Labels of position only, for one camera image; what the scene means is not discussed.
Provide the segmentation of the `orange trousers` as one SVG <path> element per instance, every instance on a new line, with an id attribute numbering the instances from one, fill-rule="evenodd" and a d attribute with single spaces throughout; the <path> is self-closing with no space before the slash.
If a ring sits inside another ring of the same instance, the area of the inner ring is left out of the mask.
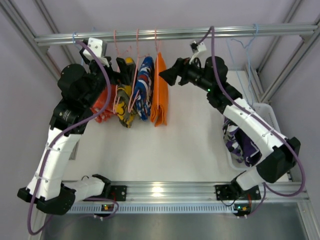
<path id="1" fill-rule="evenodd" d="M 158 54 L 158 74 L 167 69 L 162 53 Z M 153 97 L 150 113 L 150 121 L 154 123 L 155 127 L 160 125 L 167 125 L 167 116 L 169 112 L 169 88 L 167 82 L 158 75 L 159 80 L 159 109 L 157 109 L 157 104 L 155 103 L 156 96 L 154 94 L 155 89 L 155 77 L 153 85 Z"/>

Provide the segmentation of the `purple camouflage trousers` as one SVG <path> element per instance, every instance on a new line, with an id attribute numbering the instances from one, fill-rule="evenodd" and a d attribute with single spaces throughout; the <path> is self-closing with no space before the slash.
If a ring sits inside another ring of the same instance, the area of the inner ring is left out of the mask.
<path id="1" fill-rule="evenodd" d="M 258 163 L 262 157 L 260 149 L 239 126 L 225 117 L 222 132 L 223 141 L 233 160 L 247 167 Z"/>

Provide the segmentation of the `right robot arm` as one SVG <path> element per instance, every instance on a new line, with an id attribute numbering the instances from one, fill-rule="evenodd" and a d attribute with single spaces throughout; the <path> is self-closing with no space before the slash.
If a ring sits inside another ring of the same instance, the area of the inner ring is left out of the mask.
<path id="1" fill-rule="evenodd" d="M 192 83 L 206 91 L 210 105 L 238 126 L 259 149 L 259 162 L 236 176 L 229 185 L 232 194 L 239 198 L 259 184 L 275 183 L 295 165 L 301 167 L 298 157 L 301 143 L 295 137 L 288 139 L 263 120 L 227 82 L 227 73 L 224 60 L 212 56 L 207 58 L 204 67 L 191 63 L 188 58 L 178 58 L 159 76 L 170 86 L 180 77 L 180 86 Z"/>

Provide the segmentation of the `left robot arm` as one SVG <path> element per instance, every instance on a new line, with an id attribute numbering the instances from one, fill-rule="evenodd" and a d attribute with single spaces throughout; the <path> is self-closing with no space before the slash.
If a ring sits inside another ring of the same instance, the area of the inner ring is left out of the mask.
<path id="1" fill-rule="evenodd" d="M 106 199 L 111 181 L 99 174 L 76 182 L 62 182 L 70 155 L 85 132 L 91 108 L 107 90 L 103 72 L 95 60 L 86 60 L 89 72 L 77 63 L 66 66 L 57 82 L 62 99 L 54 108 L 48 138 L 39 166 L 31 182 L 17 196 L 49 215 L 64 215 L 74 203 L 87 198 Z"/>

